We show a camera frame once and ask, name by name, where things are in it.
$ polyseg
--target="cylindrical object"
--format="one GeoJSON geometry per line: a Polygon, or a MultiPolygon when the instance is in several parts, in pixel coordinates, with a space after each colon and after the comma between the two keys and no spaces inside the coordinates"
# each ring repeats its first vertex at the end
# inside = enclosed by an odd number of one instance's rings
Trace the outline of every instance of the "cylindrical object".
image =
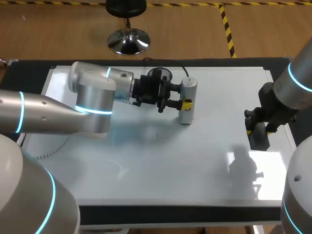
{"type": "Polygon", "coordinates": [[[52,98],[0,90],[1,133],[106,133],[110,115],[74,110],[52,98]]]}
{"type": "Polygon", "coordinates": [[[274,93],[295,110],[312,105],[312,38],[274,83],[274,93]]]}
{"type": "Polygon", "coordinates": [[[104,67],[85,62],[75,62],[68,75],[68,87],[72,92],[77,93],[79,79],[83,73],[92,72],[102,77],[113,79],[116,82],[115,98],[129,100],[131,97],[131,85],[134,74],[132,72],[104,67]]]}
{"type": "Polygon", "coordinates": [[[288,165],[281,221],[286,234],[311,233],[312,230],[312,136],[304,140],[288,165]]]}
{"type": "Polygon", "coordinates": [[[114,80],[104,78],[93,73],[81,75],[78,86],[78,95],[75,109],[92,113],[96,126],[109,131],[111,122],[116,83],[114,80]]]}
{"type": "Polygon", "coordinates": [[[191,124],[194,118],[195,99],[197,91],[197,80],[193,77],[186,77],[181,82],[180,100],[191,100],[192,107],[179,111],[179,122],[181,124],[191,124]]]}
{"type": "Polygon", "coordinates": [[[77,234],[80,212],[70,192],[3,135],[0,148],[0,232],[77,234]]]}

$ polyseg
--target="black cable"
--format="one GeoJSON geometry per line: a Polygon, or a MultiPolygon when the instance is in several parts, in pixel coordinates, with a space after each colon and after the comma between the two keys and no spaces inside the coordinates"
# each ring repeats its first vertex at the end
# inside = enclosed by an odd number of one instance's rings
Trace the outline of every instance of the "black cable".
{"type": "Polygon", "coordinates": [[[180,67],[182,67],[182,69],[185,71],[185,74],[187,77],[189,77],[189,73],[187,72],[186,68],[178,61],[176,60],[172,60],[172,59],[154,59],[154,58],[150,58],[150,57],[146,57],[143,59],[143,61],[145,60],[158,60],[158,61],[171,61],[171,62],[175,62],[177,65],[179,65],[180,67]]]}

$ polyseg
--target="stool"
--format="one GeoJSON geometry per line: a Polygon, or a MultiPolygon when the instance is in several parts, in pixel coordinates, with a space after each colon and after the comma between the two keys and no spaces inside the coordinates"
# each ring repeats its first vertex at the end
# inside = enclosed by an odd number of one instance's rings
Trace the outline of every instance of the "stool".
{"type": "Polygon", "coordinates": [[[151,44],[148,34],[131,28],[129,18],[139,16],[146,10],[146,0],[106,0],[106,10],[115,17],[124,18],[124,29],[108,37],[108,47],[122,55],[134,55],[146,50],[151,44]]]}

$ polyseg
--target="chrome stool base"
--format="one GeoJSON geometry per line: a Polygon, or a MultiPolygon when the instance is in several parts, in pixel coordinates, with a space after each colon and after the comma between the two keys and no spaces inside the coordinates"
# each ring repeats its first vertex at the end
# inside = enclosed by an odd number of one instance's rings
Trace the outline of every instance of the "chrome stool base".
{"type": "Polygon", "coordinates": [[[129,34],[125,34],[124,30],[115,31],[108,37],[107,43],[117,54],[135,55],[146,50],[151,44],[151,39],[146,32],[131,28],[129,34]]]}

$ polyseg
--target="yellow label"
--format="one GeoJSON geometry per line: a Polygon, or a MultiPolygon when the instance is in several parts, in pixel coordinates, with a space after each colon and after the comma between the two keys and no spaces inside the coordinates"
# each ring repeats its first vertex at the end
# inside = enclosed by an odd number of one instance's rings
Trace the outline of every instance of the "yellow label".
{"type": "Polygon", "coordinates": [[[189,111],[189,110],[191,110],[192,107],[193,107],[193,103],[192,102],[184,101],[182,103],[182,110],[184,110],[184,111],[189,111]]]}

